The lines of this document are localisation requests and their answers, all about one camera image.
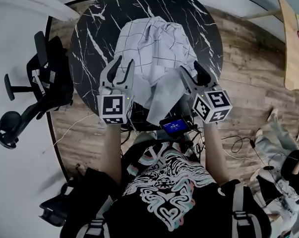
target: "black marble tabletop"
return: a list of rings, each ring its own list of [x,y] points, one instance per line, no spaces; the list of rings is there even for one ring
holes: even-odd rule
[[[100,74],[114,57],[121,28],[132,20],[154,16],[181,24],[198,62],[220,76],[220,33],[210,13],[197,0],[96,0],[82,14],[72,34],[69,64],[74,87],[97,115]],[[137,130],[158,129],[146,121],[147,114],[147,109],[134,103],[131,121]]]

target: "white cloth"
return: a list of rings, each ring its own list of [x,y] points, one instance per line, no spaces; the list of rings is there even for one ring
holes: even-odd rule
[[[192,77],[197,74],[193,67],[197,58],[188,37],[181,25],[161,17],[137,19],[128,22],[120,32],[115,57],[121,55],[118,79],[124,78],[133,59],[134,101],[149,109],[148,122],[159,125],[184,94],[178,68],[182,65]]]

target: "buckle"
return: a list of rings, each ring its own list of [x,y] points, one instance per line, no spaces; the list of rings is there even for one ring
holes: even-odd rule
[[[238,221],[238,226],[249,226],[250,217],[244,211],[233,212],[233,217]]]

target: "black t-shirt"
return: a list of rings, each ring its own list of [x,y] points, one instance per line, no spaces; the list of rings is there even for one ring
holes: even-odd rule
[[[219,188],[196,160],[183,144],[155,140],[125,154],[121,188],[104,173],[88,169],[84,192],[74,197],[61,237],[231,237],[239,181]],[[248,187],[243,210],[258,218],[262,237],[268,237],[268,217]]]

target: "small screen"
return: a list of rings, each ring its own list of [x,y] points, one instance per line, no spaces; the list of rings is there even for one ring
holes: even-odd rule
[[[163,126],[164,126],[164,129],[168,133],[175,133],[175,132],[178,132],[180,130],[187,129],[187,125],[184,123],[184,121],[182,119],[172,121],[168,124],[164,124]]]

